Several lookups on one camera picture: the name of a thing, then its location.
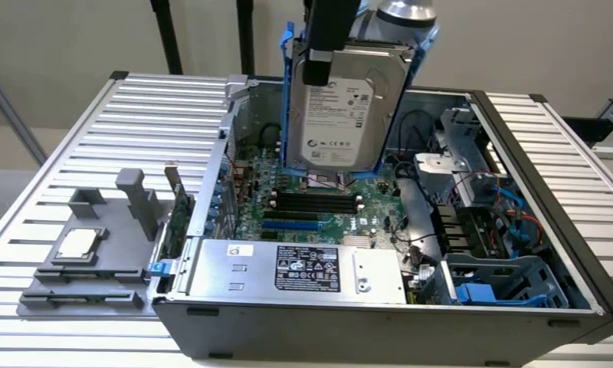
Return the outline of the hard disk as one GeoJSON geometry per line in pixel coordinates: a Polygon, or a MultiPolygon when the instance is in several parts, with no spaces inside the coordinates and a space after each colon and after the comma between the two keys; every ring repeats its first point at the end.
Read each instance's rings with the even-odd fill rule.
{"type": "Polygon", "coordinates": [[[284,56],[280,159],[290,175],[376,176],[397,107],[440,28],[417,31],[370,22],[333,53],[328,82],[302,81],[308,50],[294,25],[280,39],[284,56]]]}

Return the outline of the grey disk bay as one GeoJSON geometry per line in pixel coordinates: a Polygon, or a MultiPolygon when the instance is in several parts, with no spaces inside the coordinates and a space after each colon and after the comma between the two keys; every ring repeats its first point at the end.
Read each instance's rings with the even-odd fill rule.
{"type": "Polygon", "coordinates": [[[416,301],[481,307],[569,307],[554,274],[537,256],[494,259],[448,254],[416,301]]]}

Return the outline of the CPU socket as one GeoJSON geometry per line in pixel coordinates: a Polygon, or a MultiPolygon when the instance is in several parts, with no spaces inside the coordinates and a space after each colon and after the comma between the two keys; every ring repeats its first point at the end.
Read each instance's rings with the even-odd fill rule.
{"type": "Polygon", "coordinates": [[[350,175],[345,172],[328,172],[321,170],[309,170],[302,178],[304,189],[306,191],[325,190],[345,192],[350,175]]]}

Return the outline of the metal drive cage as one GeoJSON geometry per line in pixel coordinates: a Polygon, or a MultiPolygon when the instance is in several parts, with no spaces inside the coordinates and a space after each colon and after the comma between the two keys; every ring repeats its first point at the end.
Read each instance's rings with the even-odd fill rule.
{"type": "Polygon", "coordinates": [[[497,177],[477,143],[482,126],[468,108],[452,108],[440,116],[440,127],[432,134],[428,151],[414,156],[413,163],[425,189],[445,196],[454,189],[470,194],[497,190],[497,177]]]}

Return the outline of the black RAM slot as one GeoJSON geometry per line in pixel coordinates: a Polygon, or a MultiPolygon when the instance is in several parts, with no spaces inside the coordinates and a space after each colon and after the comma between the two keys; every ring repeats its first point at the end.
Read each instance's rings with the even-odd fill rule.
{"type": "Polygon", "coordinates": [[[332,205],[288,205],[277,204],[273,207],[277,211],[284,212],[313,212],[313,213],[332,213],[332,214],[357,214],[357,206],[332,206],[332,205]]]}
{"type": "Polygon", "coordinates": [[[353,195],[312,195],[300,193],[278,193],[274,200],[277,202],[325,202],[352,204],[357,202],[353,195]]]}
{"type": "Polygon", "coordinates": [[[320,208],[326,211],[353,210],[356,204],[353,202],[297,202],[297,201],[276,201],[278,208],[320,208]]]}
{"type": "Polygon", "coordinates": [[[322,193],[322,192],[276,192],[276,197],[298,198],[313,197],[320,199],[354,199],[353,194],[322,193]]]}

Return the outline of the black expansion slot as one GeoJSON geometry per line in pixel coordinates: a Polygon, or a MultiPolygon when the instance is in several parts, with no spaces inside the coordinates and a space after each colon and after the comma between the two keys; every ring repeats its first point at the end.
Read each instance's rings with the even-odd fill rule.
{"type": "Polygon", "coordinates": [[[318,214],[314,212],[265,211],[262,219],[280,221],[317,222],[318,214]]]}

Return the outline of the green motherboard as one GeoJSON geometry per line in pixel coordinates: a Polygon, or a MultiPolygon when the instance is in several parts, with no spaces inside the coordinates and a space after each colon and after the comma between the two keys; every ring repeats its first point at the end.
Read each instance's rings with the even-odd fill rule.
{"type": "Polygon", "coordinates": [[[248,145],[234,157],[234,193],[238,204],[234,238],[342,245],[345,235],[373,238],[373,248],[397,253],[405,274],[434,268],[441,260],[438,239],[430,223],[430,208],[412,177],[413,169],[394,156],[382,161],[378,173],[358,179],[350,175],[346,191],[306,191],[302,178],[288,174],[278,151],[248,145]],[[261,228],[265,211],[277,211],[276,192],[322,192],[356,195],[357,214],[317,213],[317,232],[261,228]]]}

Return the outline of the blue expansion slot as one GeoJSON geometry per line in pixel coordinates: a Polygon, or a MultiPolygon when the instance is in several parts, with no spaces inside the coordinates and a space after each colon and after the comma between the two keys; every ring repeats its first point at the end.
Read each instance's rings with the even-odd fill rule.
{"type": "Polygon", "coordinates": [[[317,222],[305,221],[262,221],[261,228],[290,231],[317,232],[321,228],[317,222]]]}

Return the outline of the green graphics card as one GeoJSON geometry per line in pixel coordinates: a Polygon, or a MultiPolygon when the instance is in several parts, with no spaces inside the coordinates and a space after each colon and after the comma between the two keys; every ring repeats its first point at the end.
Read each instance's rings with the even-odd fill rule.
{"type": "Polygon", "coordinates": [[[178,174],[178,165],[170,161],[165,163],[164,174],[166,176],[170,189],[173,190],[174,200],[169,213],[168,222],[164,228],[164,237],[160,247],[160,258],[174,259],[181,255],[186,231],[190,223],[194,199],[186,192],[178,174]]]}

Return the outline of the black fan shroud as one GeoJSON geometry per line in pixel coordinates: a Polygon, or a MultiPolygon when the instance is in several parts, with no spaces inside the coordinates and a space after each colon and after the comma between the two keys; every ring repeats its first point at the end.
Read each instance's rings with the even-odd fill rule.
{"type": "Polygon", "coordinates": [[[480,207],[436,207],[436,229],[441,253],[462,253],[476,258],[494,258],[497,246],[490,233],[494,229],[493,215],[480,207]]]}

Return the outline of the silver power supply unit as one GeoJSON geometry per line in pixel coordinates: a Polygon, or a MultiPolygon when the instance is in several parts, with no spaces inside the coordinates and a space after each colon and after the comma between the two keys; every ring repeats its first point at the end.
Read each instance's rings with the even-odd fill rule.
{"type": "Polygon", "coordinates": [[[188,295],[262,304],[405,303],[393,250],[270,241],[202,241],[188,295]]]}

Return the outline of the grey parts rack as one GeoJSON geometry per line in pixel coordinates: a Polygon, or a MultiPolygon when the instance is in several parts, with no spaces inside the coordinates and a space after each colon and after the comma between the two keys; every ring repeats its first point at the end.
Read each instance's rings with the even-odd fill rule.
{"type": "Polygon", "coordinates": [[[122,169],[114,184],[124,197],[116,199],[97,188],[76,189],[68,203],[70,218],[20,296],[21,317],[153,317],[148,268],[162,206],[142,180],[140,169],[122,169]],[[81,258],[57,258],[60,243],[73,228],[98,229],[100,240],[81,258]]]}

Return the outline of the blue case latch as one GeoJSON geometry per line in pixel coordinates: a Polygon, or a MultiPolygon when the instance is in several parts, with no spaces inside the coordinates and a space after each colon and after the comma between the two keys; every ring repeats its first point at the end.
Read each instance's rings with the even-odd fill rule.
{"type": "Polygon", "coordinates": [[[177,265],[174,260],[164,259],[150,264],[148,273],[152,277],[169,278],[177,273],[177,265]]]}

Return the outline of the silver CPU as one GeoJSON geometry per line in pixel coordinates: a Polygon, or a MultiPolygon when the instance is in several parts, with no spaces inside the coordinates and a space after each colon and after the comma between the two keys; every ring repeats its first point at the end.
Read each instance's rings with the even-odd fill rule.
{"type": "Polygon", "coordinates": [[[57,249],[57,258],[81,258],[100,240],[96,228],[73,228],[69,230],[57,249]]]}

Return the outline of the black open PC case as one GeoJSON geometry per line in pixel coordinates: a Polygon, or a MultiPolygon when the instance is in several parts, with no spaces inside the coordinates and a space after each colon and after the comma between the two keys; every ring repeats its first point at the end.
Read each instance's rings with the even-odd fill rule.
{"type": "Polygon", "coordinates": [[[326,363],[522,366],[569,343],[613,335],[613,279],[594,241],[613,243],[613,176],[540,94],[417,88],[397,107],[381,156],[413,169],[430,208],[480,207],[493,215],[494,259],[537,256],[568,308],[481,307],[416,301],[434,268],[401,270],[404,304],[262,304],[188,295],[202,241],[234,238],[234,157],[248,146],[281,149],[282,88],[248,83],[226,91],[214,155],[196,194],[177,273],[150,277],[150,305],[181,352],[198,359],[326,363]],[[497,190],[438,195],[425,189],[414,156],[425,153],[440,116],[470,109],[477,143],[497,190]]]}

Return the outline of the black stand post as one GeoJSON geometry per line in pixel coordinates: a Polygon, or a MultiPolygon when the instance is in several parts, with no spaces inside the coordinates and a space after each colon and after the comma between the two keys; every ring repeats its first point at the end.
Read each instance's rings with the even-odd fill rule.
{"type": "Polygon", "coordinates": [[[256,75],[253,10],[254,0],[236,0],[241,73],[248,75],[256,75]]]}
{"type": "Polygon", "coordinates": [[[150,0],[152,11],[156,15],[160,40],[164,49],[164,58],[168,72],[182,75],[181,55],[177,45],[177,36],[173,27],[173,17],[169,0],[150,0]]]}

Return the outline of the grey metal frame pole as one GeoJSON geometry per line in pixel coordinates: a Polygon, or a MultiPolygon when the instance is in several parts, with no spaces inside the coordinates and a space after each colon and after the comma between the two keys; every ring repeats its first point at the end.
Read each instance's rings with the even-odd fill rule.
{"type": "Polygon", "coordinates": [[[0,88],[0,112],[6,119],[8,125],[16,134],[24,148],[26,149],[30,157],[33,158],[34,163],[38,166],[42,166],[46,162],[48,155],[46,152],[34,137],[32,130],[28,128],[26,124],[20,118],[20,115],[16,112],[16,109],[10,105],[10,101],[6,98],[6,95],[0,88]]]}

